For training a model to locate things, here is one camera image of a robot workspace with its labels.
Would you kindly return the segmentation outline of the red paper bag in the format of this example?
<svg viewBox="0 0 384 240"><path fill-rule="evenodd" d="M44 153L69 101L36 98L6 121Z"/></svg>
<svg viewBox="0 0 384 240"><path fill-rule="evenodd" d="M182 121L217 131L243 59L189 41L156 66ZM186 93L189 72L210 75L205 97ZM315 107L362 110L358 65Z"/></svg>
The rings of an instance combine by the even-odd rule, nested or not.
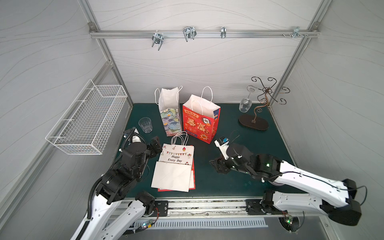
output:
<svg viewBox="0 0 384 240"><path fill-rule="evenodd" d="M205 99L203 95L191 95L183 104L182 116L184 131L189 135L210 144L214 139L219 125L221 107L213 102L213 91L210 87L211 98Z"/></svg>
<svg viewBox="0 0 384 240"><path fill-rule="evenodd" d="M192 163L191 176L190 176L190 187L189 190L196 189L196 180L195 180L195 163ZM172 190L167 189L158 189L158 192L172 192Z"/></svg>

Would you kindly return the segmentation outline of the white paper bag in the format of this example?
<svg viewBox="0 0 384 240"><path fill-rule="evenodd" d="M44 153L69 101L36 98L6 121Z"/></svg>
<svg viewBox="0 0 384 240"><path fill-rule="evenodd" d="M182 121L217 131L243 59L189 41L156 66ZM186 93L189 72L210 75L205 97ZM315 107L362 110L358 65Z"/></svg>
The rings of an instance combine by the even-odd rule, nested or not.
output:
<svg viewBox="0 0 384 240"><path fill-rule="evenodd" d="M189 192L195 147L188 145L189 136L182 131L172 137L170 144L163 144L163 151L156 162L151 187L178 192Z"/></svg>

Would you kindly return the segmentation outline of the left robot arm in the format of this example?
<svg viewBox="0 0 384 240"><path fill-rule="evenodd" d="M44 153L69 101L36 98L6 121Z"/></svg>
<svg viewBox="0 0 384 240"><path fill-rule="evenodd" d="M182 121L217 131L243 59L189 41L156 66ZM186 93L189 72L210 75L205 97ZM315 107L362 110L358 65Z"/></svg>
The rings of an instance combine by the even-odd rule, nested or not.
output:
<svg viewBox="0 0 384 240"><path fill-rule="evenodd" d="M142 191L122 214L112 223L107 223L128 192L141 181L149 159L162 152L162 146L158 137L146 143L137 129L131 128L124 132L120 151L116 161L93 184L88 196L87 212L72 236L73 240L117 240L122 236L143 232L157 222L157 219L149 219L139 227L132 228L141 217L160 217L155 197Z"/></svg>

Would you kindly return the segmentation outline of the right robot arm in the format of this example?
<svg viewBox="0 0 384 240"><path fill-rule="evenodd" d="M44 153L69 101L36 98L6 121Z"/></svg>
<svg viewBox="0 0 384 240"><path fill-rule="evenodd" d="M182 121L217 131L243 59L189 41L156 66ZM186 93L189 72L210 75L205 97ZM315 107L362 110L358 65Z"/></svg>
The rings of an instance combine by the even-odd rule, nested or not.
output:
<svg viewBox="0 0 384 240"><path fill-rule="evenodd" d="M255 155L243 145L230 143L227 138L216 140L215 145L222 155L210 164L219 174L236 171L263 183L287 185L302 191L301 194L266 191L259 203L262 213L308 211L328 216L345 226L359 223L362 210L361 203L355 199L358 191L355 181L323 178L270 154Z"/></svg>

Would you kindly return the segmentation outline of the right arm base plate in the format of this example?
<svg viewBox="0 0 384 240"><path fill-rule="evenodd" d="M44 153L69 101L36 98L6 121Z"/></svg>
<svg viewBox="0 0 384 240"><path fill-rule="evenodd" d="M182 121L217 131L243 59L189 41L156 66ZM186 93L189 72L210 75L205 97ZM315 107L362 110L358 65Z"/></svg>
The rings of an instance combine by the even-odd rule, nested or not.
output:
<svg viewBox="0 0 384 240"><path fill-rule="evenodd" d="M278 210L273 200L247 199L246 212L248 215L283 215L282 210Z"/></svg>

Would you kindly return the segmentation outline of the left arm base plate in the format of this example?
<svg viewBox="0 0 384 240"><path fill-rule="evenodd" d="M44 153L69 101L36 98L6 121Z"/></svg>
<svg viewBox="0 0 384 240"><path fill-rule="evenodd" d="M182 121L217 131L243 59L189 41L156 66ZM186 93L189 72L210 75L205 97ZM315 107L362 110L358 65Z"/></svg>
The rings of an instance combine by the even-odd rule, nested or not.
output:
<svg viewBox="0 0 384 240"><path fill-rule="evenodd" d="M157 215L159 215L160 217L167 217L168 207L169 207L169 201L155 200L153 212L150 215L150 217L156 217Z"/></svg>

